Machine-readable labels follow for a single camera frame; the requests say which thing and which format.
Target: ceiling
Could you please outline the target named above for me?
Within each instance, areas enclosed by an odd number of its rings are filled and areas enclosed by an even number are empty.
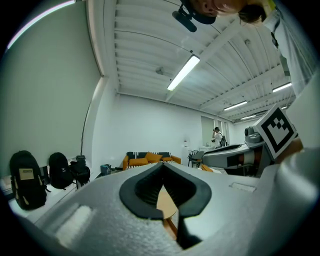
[[[191,33],[172,17],[180,3],[89,3],[95,54],[99,55],[99,65],[104,66],[101,72],[114,80],[119,94],[181,105],[233,122],[267,111],[275,103],[292,103],[292,88],[272,92],[290,77],[285,76],[269,30],[240,22],[232,15],[217,18],[213,25],[193,20],[197,32]],[[200,63],[176,89],[167,90],[170,79],[192,54]],[[243,101],[248,103],[224,111]]]

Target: hair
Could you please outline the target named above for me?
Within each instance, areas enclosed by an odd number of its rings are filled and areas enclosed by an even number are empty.
[[[256,23],[260,19],[263,22],[266,18],[266,12],[261,5],[248,4],[238,12],[240,20],[245,23]]]

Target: backpack tag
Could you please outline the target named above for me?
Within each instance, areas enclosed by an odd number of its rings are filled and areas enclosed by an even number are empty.
[[[34,177],[34,170],[33,169],[19,169],[19,174],[20,174],[20,180],[25,181],[25,180],[33,180]]]

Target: blue bin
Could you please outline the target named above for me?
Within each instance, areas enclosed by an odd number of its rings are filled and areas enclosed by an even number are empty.
[[[103,164],[100,166],[100,170],[102,173],[102,176],[106,176],[111,174],[111,165],[110,164]]]

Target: black rubber piece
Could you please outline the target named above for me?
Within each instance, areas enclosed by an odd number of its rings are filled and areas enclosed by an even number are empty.
[[[207,183],[165,163],[127,179],[120,188],[122,203],[137,217],[163,220],[157,209],[158,195],[164,185],[179,210],[180,218],[199,215],[210,201]]]
[[[163,185],[179,210],[179,218],[199,215],[211,199],[211,188],[169,163],[162,167]]]
[[[157,209],[158,195],[163,185],[162,166],[162,163],[158,163],[150,169],[127,179],[120,187],[120,200],[139,218],[164,219],[162,211]]]

